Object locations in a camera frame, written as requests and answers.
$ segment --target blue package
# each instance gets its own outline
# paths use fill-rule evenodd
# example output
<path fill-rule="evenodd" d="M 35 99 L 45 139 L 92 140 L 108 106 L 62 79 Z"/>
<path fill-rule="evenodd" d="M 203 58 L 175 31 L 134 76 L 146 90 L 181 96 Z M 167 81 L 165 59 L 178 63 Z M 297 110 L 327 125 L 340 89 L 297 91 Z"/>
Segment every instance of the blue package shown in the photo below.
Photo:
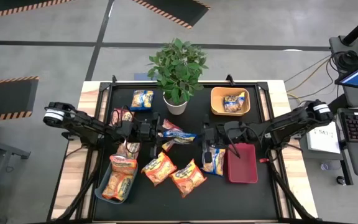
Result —
<path fill-rule="evenodd" d="M 197 137 L 196 134 L 184 133 L 176 129 L 165 131 L 162 134 L 165 138 L 173 138 L 173 142 L 176 144 L 189 144 Z"/>
<path fill-rule="evenodd" d="M 131 110 L 150 110 L 154 92 L 151 90 L 135 90 Z"/>
<path fill-rule="evenodd" d="M 203 167 L 201 168 L 204 172 L 209 174 L 215 174 L 223 176 L 223 163 L 224 163 L 224 154 L 226 152 L 225 149 L 218 149 L 215 147 L 210 147 L 209 151 L 212 154 L 212 162 L 207 163 L 204 160 L 204 154 L 203 152 Z"/>
<path fill-rule="evenodd" d="M 245 93 L 240 93 L 238 96 L 225 96 L 223 99 L 223 107 L 225 112 L 236 112 L 241 110 L 244 99 Z"/>

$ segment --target white flower pot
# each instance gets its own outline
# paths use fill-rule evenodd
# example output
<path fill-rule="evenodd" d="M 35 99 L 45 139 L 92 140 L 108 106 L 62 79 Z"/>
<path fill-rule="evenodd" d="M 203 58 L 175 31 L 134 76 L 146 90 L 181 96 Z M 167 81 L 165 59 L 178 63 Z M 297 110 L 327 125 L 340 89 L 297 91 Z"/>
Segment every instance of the white flower pot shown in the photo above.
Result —
<path fill-rule="evenodd" d="M 162 96 L 162 98 L 165 101 L 165 104 L 168 107 L 169 112 L 171 112 L 171 114 L 173 115 L 179 115 L 182 114 L 183 112 L 185 112 L 186 106 L 187 106 L 187 101 L 182 103 L 181 105 L 171 105 L 170 103 L 167 102 L 167 100 L 165 99 L 164 96 Z"/>

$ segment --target gray tray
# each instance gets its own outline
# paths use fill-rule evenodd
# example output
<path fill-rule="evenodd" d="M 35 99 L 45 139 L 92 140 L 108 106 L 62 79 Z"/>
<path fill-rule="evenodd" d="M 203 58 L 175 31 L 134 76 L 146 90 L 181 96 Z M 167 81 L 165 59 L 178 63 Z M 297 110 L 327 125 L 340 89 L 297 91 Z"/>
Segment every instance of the gray tray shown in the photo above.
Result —
<path fill-rule="evenodd" d="M 131 185 L 129 186 L 128 193 L 127 193 L 127 195 L 125 195 L 124 200 L 118 202 L 118 201 L 115 201 L 115 200 L 107 199 L 107 198 L 102 196 L 102 193 L 103 193 L 104 189 L 106 188 L 107 184 L 109 183 L 110 175 L 111 175 L 111 172 L 112 172 L 112 166 L 109 166 L 107 168 L 106 173 L 103 176 L 102 182 L 100 183 L 100 186 L 97 189 L 94 190 L 95 196 L 97 196 L 97 198 L 99 198 L 100 200 L 104 200 L 106 202 L 117 204 L 117 205 L 121 204 L 122 202 L 125 202 L 125 200 L 127 200 L 127 198 L 128 198 L 129 192 L 131 191 L 132 184 L 135 181 L 137 168 L 138 168 L 138 165 L 136 164 L 136 170 L 134 172 L 134 178 L 132 179 Z"/>

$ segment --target potted plant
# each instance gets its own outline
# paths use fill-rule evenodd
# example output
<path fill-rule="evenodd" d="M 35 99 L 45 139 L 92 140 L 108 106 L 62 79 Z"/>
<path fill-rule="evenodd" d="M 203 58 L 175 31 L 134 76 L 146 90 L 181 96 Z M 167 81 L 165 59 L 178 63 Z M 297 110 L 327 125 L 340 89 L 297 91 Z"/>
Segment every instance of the potted plant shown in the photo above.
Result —
<path fill-rule="evenodd" d="M 176 38 L 165 44 L 156 56 L 149 57 L 154 66 L 147 76 L 157 78 L 157 86 L 163 91 L 164 101 L 172 114 L 182 114 L 195 90 L 203 89 L 198 79 L 203 69 L 208 68 L 205 55 L 200 47 Z"/>

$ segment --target snack packet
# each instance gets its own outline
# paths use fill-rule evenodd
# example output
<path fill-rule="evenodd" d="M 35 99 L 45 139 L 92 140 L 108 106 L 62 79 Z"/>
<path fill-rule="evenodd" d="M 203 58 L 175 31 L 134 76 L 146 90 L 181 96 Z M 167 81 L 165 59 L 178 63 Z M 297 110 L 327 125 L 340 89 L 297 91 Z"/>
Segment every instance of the snack packet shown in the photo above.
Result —
<path fill-rule="evenodd" d="M 111 155 L 110 161 L 113 172 L 134 175 L 137 166 L 136 159 L 127 159 L 124 156 Z"/>
<path fill-rule="evenodd" d="M 162 123 L 162 127 L 168 130 L 176 129 L 176 130 L 182 130 L 182 128 L 179 128 L 178 126 L 172 124 L 169 120 L 164 119 L 164 122 Z"/>
<path fill-rule="evenodd" d="M 223 106 L 226 112 L 236 112 L 241 110 L 242 104 L 244 103 L 245 93 L 240 95 L 225 96 L 223 99 Z"/>
<path fill-rule="evenodd" d="M 127 159 L 137 159 L 137 156 L 139 155 L 139 148 L 140 148 L 139 142 L 133 142 L 127 144 L 122 143 L 121 145 L 118 146 L 116 155 L 124 156 Z"/>
<path fill-rule="evenodd" d="M 154 92 L 151 90 L 135 90 L 131 110 L 150 110 Z"/>
<path fill-rule="evenodd" d="M 206 177 L 194 163 L 194 159 L 184 169 L 171 174 L 171 178 L 179 188 L 182 197 L 186 197 L 194 188 L 206 180 Z"/>
<path fill-rule="evenodd" d="M 164 133 L 162 134 L 163 137 L 173 138 L 173 142 L 175 144 L 190 144 L 191 142 L 193 142 L 194 138 L 197 137 L 196 134 L 184 133 L 183 131 L 176 129 L 164 131 Z"/>
<path fill-rule="evenodd" d="M 210 147 L 209 151 L 212 154 L 212 162 L 205 162 L 203 153 L 203 167 L 201 169 L 209 174 L 223 175 L 224 153 L 226 150 Z"/>
<path fill-rule="evenodd" d="M 109 183 L 104 189 L 102 196 L 106 199 L 116 199 L 118 201 L 124 200 L 129 193 L 128 190 L 133 178 L 133 175 L 113 172 L 110 175 Z"/>
<path fill-rule="evenodd" d="M 153 182 L 154 186 L 163 182 L 177 167 L 163 152 L 160 152 L 158 158 L 150 161 L 141 172 L 145 172 L 146 176 Z"/>
<path fill-rule="evenodd" d="M 174 125 L 173 123 L 171 123 L 169 120 L 164 119 L 164 122 L 162 123 L 162 127 L 168 130 L 182 130 L 181 128 L 179 128 L 178 126 Z M 165 150 L 165 152 L 168 152 L 172 146 L 175 144 L 175 142 L 173 140 L 169 140 L 166 143 L 164 143 L 162 145 L 162 148 Z"/>
<path fill-rule="evenodd" d="M 131 112 L 129 110 L 122 110 L 115 108 L 111 113 L 111 124 L 115 125 L 118 122 L 121 121 L 121 117 L 123 121 L 132 121 L 134 118 L 131 115 Z"/>

